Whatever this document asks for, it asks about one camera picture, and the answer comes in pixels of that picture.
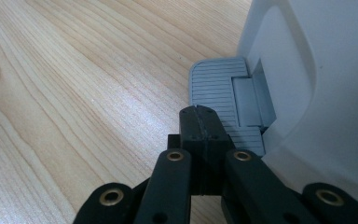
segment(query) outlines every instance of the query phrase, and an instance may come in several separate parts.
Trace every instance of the gray plastic ramp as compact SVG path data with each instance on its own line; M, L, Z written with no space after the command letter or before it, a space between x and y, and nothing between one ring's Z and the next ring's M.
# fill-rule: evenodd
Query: gray plastic ramp
M237 101L235 94L241 95ZM191 105L216 111L236 148L265 154L254 84L242 57L195 63L189 72L189 98Z

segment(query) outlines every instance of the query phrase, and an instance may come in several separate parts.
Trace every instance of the gray plastic tab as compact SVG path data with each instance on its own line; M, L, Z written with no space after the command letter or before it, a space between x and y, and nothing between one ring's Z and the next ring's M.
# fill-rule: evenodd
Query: gray plastic tab
M266 95L269 98L267 83L261 75L257 80L248 75L242 57L203 60L190 69L190 104L215 110L236 148L260 156L265 154L260 129L270 123L263 121L262 115L266 114L267 120L271 119L268 115L275 116L273 111L260 113L260 100L263 108L272 108Z

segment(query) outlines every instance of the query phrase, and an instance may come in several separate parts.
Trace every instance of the ridged texture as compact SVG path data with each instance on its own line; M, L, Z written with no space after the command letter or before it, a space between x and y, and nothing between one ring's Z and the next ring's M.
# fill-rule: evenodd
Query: ridged texture
M216 111L236 148L264 155L258 127L240 127L232 88L233 77L248 77L241 57L203 60L189 74L189 96L192 105L205 105Z

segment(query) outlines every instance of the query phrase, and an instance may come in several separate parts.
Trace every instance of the light wooden surface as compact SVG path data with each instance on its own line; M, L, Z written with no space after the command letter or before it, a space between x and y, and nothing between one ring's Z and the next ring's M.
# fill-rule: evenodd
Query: light wooden surface
M187 73L235 55L250 0L0 0L0 223L70 223L151 175ZM224 223L218 197L193 223Z

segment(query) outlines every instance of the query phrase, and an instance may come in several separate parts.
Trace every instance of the wooden floor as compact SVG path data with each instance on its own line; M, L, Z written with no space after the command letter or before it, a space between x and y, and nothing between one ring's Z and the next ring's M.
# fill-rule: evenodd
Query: wooden floor
M233 56L250 0L0 0L0 223L71 223L104 183L149 177L187 76ZM192 223L224 223L218 197Z

